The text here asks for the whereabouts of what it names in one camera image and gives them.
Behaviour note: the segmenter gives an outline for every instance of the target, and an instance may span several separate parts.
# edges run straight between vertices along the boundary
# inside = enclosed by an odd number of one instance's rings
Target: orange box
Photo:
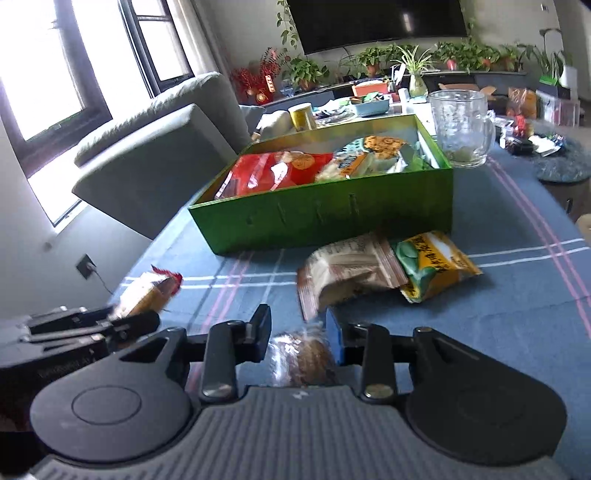
[[[353,94],[356,97],[363,97],[368,93],[388,93],[388,84],[381,80],[370,80],[368,82],[362,82],[358,85],[353,85]]]

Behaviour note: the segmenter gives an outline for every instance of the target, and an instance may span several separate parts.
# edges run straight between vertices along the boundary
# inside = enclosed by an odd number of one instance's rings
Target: red snack package
[[[243,155],[232,167],[215,199],[314,183],[316,175],[332,158],[332,153],[303,152]]]

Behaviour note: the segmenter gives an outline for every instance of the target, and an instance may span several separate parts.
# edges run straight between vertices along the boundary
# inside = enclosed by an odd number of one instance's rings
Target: vase
[[[427,85],[425,85],[425,81],[419,73],[411,73],[408,93],[410,94],[410,98],[426,97],[429,94]]]

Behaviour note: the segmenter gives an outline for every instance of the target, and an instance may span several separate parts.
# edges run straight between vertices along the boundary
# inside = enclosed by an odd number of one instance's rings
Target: blue bowl
[[[360,103],[353,105],[353,108],[358,116],[383,115],[390,109],[390,100],[386,98],[376,102]]]

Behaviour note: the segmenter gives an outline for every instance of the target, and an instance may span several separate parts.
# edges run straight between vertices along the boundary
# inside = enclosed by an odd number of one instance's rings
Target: spider plant
[[[411,51],[412,47],[402,47],[398,46],[398,50],[400,51],[400,60],[394,60],[397,63],[404,63],[407,66],[407,70],[409,73],[414,75],[420,75],[422,72],[426,71],[433,65],[433,61],[431,57],[433,56],[430,52],[431,50],[426,50],[423,54],[417,58],[417,51],[418,45],[414,47],[414,50]]]
[[[417,58],[418,45],[414,47],[414,50],[410,48],[398,47],[401,55],[400,60],[396,60],[397,63],[404,63],[410,73],[410,86],[408,92],[412,98],[427,96],[429,90],[425,85],[424,80],[421,78],[422,72],[426,71],[433,65],[430,50],[425,51]]]

